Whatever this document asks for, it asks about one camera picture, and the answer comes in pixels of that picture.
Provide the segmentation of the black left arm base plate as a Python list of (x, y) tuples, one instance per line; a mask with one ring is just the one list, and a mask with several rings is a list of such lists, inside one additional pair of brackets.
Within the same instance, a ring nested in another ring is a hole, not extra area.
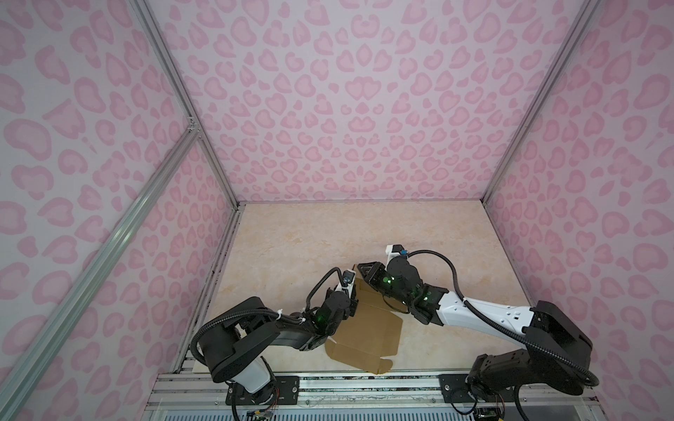
[(258, 391), (251, 393), (240, 384), (226, 396), (226, 404), (237, 406), (296, 405), (298, 403), (299, 377), (295, 375), (274, 376)]

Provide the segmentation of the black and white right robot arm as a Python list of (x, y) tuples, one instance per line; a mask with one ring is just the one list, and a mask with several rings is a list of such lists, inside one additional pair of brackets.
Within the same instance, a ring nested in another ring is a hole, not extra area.
[(359, 263), (364, 282), (391, 298), (421, 324), (461, 327), (517, 345), (505, 354), (480, 354), (465, 378), (470, 395), (486, 399), (528, 384), (545, 384), (566, 395), (580, 396), (597, 387), (591, 371), (591, 340), (551, 302), (533, 307), (497, 305), (423, 282), (405, 256), (387, 263)]

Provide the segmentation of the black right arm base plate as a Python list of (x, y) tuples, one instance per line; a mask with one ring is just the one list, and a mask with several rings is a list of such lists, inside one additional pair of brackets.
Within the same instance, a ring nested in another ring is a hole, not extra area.
[(496, 395), (476, 395), (469, 391), (469, 386), (466, 384), (466, 374), (440, 374), (438, 380), (442, 399), (444, 403), (453, 402), (455, 405), (466, 403), (472, 405), (478, 403), (496, 403), (496, 401), (503, 401), (505, 403), (514, 402), (514, 394), (510, 389), (504, 389)]

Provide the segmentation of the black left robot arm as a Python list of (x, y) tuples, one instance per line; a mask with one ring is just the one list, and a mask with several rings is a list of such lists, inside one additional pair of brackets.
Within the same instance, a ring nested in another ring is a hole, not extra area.
[(254, 296), (201, 326), (191, 338), (190, 351), (208, 368), (213, 382), (265, 395), (276, 385), (263, 358), (267, 348), (308, 352), (321, 347), (356, 314), (357, 306), (356, 294), (341, 288), (330, 289), (321, 307), (291, 315), (274, 312)]

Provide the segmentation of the brown cardboard box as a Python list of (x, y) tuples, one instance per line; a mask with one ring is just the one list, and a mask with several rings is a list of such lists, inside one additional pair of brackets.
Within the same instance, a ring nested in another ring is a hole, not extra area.
[(382, 375), (392, 370), (391, 358), (398, 353), (403, 319), (365, 282), (359, 269), (355, 272), (356, 313), (326, 340), (326, 354), (351, 368)]

